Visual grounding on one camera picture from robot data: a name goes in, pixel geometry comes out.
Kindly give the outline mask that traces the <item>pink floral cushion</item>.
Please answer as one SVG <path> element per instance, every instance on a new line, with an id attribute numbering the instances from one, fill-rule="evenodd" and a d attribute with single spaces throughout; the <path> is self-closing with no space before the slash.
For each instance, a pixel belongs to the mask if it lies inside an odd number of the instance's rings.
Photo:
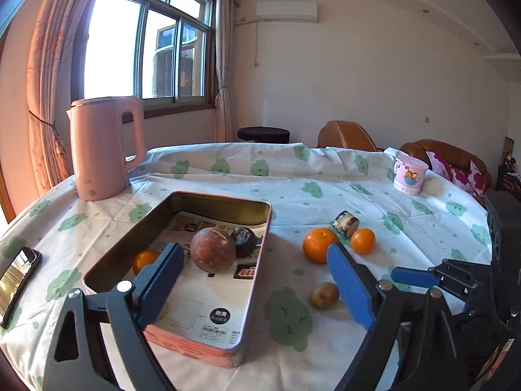
<path id="1" fill-rule="evenodd" d="M 474 162 L 470 162 L 469 170 L 463 170 L 450 165 L 434 152 L 427 152 L 427 155 L 434 173 L 472 196 L 482 197 L 485 194 L 486 178 Z"/>

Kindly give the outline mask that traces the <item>black round stool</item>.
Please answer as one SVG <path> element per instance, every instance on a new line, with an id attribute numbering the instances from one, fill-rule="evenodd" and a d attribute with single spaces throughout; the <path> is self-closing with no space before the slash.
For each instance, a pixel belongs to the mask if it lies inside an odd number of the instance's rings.
<path id="1" fill-rule="evenodd" d="M 238 130 L 237 136 L 243 141 L 268 144 L 288 144 L 290 132 L 288 130 L 268 126 L 249 126 Z"/>

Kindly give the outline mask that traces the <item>brown leather sofa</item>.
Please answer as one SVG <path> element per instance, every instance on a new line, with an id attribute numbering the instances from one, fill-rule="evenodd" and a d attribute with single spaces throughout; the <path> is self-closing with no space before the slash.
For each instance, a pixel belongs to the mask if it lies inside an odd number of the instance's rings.
<path id="1" fill-rule="evenodd" d="M 449 164 L 449 168 L 456 168 L 464 173 L 471 172 L 471 166 L 475 165 L 480 172 L 478 184 L 483 184 L 483 193 L 492 187 L 492 178 L 487 170 L 486 164 L 476 155 L 465 151 L 451 144 L 435 139 L 421 139 L 416 142 L 403 144 L 401 150 L 409 155 L 421 159 L 429 166 L 432 166 L 428 158 L 428 152 L 433 153 Z"/>

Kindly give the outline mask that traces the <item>black smartphone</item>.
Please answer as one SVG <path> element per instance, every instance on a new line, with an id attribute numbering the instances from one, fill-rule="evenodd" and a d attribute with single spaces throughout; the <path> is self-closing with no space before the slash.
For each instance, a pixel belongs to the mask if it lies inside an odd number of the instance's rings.
<path id="1" fill-rule="evenodd" d="M 38 265 L 41 253 L 26 245 L 1 250 L 1 327 L 7 328 L 26 284 Z"/>

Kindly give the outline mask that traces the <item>pink metal tin box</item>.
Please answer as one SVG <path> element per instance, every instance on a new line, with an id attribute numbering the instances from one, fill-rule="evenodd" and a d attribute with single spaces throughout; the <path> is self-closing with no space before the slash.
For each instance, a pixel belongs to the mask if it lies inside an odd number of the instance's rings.
<path id="1" fill-rule="evenodd" d="M 124 211 L 131 228 L 85 274 L 89 293 L 111 290 L 122 280 L 133 280 L 133 259 L 145 250 L 160 253 L 169 243 L 184 251 L 184 267 L 159 319 L 148 326 L 146 338 L 184 356 L 210 365 L 240 365 L 252 300 L 259 289 L 258 272 L 272 208 L 262 200 L 204 193 L 173 192 L 160 203 L 133 203 Z M 206 228 L 231 234 L 252 232 L 253 251 L 241 253 L 222 272 L 198 268 L 191 259 L 194 235 Z"/>

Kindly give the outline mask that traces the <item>white green cloud tablecloth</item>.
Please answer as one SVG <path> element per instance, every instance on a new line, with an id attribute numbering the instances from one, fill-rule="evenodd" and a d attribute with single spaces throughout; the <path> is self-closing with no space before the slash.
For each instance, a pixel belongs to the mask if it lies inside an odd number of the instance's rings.
<path id="1" fill-rule="evenodd" d="M 168 194 L 189 191 L 268 202 L 273 210 L 260 288 L 246 336 L 246 358 L 224 369 L 155 347 L 180 390 L 331 390 L 365 335 L 346 307 L 311 309 L 312 331 L 299 347 L 270 333 L 264 310 L 288 295 L 306 302 L 330 278 L 302 251 L 305 234 L 328 227 L 342 211 L 377 237 L 363 262 L 377 278 L 394 267 L 425 269 L 443 259 L 489 263 L 486 211 L 471 196 L 428 174 L 417 196 L 400 193 L 391 176 L 394 150 L 382 153 L 303 145 L 205 144 L 151 150 L 111 199 L 85 202 L 73 178 L 35 200 L 1 239 L 5 251 L 29 245 L 42 262 L 20 299 L 1 347 L 32 390 L 41 388 L 57 317 L 67 292 L 139 218 Z"/>

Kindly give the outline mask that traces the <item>large purple brown fruit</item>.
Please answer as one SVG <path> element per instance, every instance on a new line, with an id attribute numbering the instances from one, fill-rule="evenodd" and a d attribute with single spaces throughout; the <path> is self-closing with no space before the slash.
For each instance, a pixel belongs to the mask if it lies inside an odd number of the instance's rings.
<path id="1" fill-rule="evenodd" d="M 211 274 L 229 268 L 236 259 L 232 238 L 218 228 L 205 228 L 197 232 L 191 240 L 190 253 L 193 263 Z"/>

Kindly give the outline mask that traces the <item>small orange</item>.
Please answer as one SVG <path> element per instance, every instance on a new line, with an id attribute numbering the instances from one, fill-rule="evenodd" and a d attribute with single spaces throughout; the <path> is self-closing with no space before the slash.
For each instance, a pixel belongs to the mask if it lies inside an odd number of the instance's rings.
<path id="1" fill-rule="evenodd" d="M 158 258 L 158 252 L 153 250 L 144 250 L 136 254 L 133 259 L 133 273 L 135 275 L 146 266 L 153 264 Z"/>
<path id="2" fill-rule="evenodd" d="M 376 235 L 372 229 L 357 229 L 350 239 L 351 249 L 358 255 L 372 252 L 376 242 Z"/>

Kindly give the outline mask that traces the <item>pink left curtain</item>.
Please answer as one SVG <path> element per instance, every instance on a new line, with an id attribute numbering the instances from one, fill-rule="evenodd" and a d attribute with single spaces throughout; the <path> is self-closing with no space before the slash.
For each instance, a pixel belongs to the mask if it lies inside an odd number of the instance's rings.
<path id="1" fill-rule="evenodd" d="M 89 0 L 43 0 L 30 41 L 26 69 L 28 134 L 38 192 L 47 193 L 69 177 L 66 151 L 56 114 L 70 105 L 61 102 L 60 82 L 72 54 L 81 15 Z"/>

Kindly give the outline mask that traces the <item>pink curtain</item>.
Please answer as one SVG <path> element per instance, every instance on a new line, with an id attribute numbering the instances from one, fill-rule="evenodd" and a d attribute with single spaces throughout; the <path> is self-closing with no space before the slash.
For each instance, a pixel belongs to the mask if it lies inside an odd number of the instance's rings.
<path id="1" fill-rule="evenodd" d="M 228 88 L 232 68 L 234 7 L 241 0 L 216 0 L 216 142 L 232 139 L 232 105 Z"/>
<path id="2" fill-rule="evenodd" d="M 47 193 L 69 177 L 66 151 L 56 114 L 70 105 L 61 102 L 60 82 L 72 54 L 81 15 L 89 0 L 43 0 L 30 41 L 26 69 L 28 134 L 38 192 Z"/>

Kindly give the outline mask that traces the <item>white wall air conditioner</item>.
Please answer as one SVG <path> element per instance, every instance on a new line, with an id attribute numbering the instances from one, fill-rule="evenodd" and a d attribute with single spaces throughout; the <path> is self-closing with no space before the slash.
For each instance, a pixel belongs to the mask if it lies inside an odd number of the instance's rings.
<path id="1" fill-rule="evenodd" d="M 256 15 L 263 21 L 318 22 L 318 6 L 314 2 L 264 1 L 256 5 Z"/>

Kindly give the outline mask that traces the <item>pink electric kettle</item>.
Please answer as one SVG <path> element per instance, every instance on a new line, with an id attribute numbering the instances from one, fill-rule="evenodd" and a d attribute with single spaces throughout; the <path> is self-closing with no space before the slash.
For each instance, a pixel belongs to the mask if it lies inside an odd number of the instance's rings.
<path id="1" fill-rule="evenodd" d="M 124 155 L 123 115 L 133 116 L 135 157 Z M 67 111 L 70 119 L 72 164 L 78 196 L 85 201 L 109 199 L 130 185 L 128 172 L 144 160 L 144 113 L 132 96 L 82 99 Z"/>

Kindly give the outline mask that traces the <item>large orange tangerine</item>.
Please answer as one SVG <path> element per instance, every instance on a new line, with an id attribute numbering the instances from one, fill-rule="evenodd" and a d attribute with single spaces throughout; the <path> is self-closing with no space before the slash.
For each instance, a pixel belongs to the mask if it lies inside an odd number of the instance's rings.
<path id="1" fill-rule="evenodd" d="M 330 244 L 337 242 L 339 242 L 339 238 L 332 229 L 312 229 L 303 239 L 303 253 L 312 263 L 325 264 L 327 262 L 327 250 Z"/>

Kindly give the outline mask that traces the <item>yellow brown small fruit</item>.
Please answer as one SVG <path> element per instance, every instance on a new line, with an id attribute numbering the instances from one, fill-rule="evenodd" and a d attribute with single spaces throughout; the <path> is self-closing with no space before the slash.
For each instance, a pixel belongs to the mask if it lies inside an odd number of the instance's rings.
<path id="1" fill-rule="evenodd" d="M 315 286 L 310 294 L 310 302 L 317 309 L 328 309 L 339 299 L 339 289 L 333 282 L 323 282 Z"/>

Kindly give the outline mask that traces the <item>window with dark frame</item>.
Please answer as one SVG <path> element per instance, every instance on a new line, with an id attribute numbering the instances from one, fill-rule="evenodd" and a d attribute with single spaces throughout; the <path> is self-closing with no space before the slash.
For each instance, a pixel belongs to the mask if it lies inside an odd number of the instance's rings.
<path id="1" fill-rule="evenodd" d="M 88 0 L 72 99 L 135 95 L 146 117 L 208 109 L 216 0 Z"/>

